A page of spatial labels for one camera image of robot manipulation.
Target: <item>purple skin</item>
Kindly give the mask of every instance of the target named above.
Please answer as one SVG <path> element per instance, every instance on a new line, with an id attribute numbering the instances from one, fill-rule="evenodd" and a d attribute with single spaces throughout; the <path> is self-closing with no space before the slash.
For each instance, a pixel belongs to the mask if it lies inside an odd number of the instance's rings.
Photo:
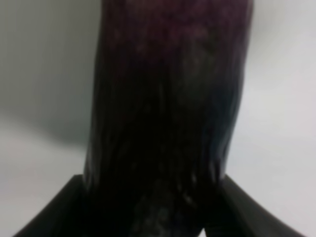
<path id="1" fill-rule="evenodd" d="M 225 175 L 252 9 L 252 0 L 102 1 L 84 178 L 113 233 L 201 231 Z"/>

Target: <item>dark purple cylindrical object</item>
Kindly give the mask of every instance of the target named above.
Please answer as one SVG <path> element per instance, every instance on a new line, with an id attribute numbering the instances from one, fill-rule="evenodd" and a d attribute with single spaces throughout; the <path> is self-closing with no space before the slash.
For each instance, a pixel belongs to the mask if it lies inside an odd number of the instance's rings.
<path id="1" fill-rule="evenodd" d="M 159 219 L 165 231 L 187 226 L 189 233 L 216 197 L 240 103 L 252 5 L 102 1 L 84 179 L 96 208 L 130 211 L 135 236 L 146 232 L 138 222 L 150 218 L 149 226 Z"/>

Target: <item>white background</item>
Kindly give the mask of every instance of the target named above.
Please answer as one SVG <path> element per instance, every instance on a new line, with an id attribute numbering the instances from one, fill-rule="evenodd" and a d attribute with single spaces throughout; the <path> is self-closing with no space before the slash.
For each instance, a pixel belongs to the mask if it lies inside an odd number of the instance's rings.
<path id="1" fill-rule="evenodd" d="M 316 236 L 316 2 L 258 0 L 228 174 Z M 0 1 L 0 236 L 82 173 L 98 0 Z"/>

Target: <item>white wall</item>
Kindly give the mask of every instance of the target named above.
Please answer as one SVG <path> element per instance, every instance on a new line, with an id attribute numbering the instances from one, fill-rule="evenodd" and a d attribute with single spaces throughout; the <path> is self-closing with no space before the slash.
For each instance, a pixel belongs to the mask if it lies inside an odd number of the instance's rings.
<path id="1" fill-rule="evenodd" d="M 0 1 L 0 236 L 81 172 L 99 0 Z M 258 0 L 228 173 L 316 236 L 314 0 Z"/>

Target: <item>white surface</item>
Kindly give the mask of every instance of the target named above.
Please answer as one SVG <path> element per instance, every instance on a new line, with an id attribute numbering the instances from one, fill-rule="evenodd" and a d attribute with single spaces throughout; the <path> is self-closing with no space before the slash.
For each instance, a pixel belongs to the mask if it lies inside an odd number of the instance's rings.
<path id="1" fill-rule="evenodd" d="M 0 236 L 83 169 L 99 1 L 0 1 Z M 316 2 L 256 1 L 228 173 L 316 236 Z"/>

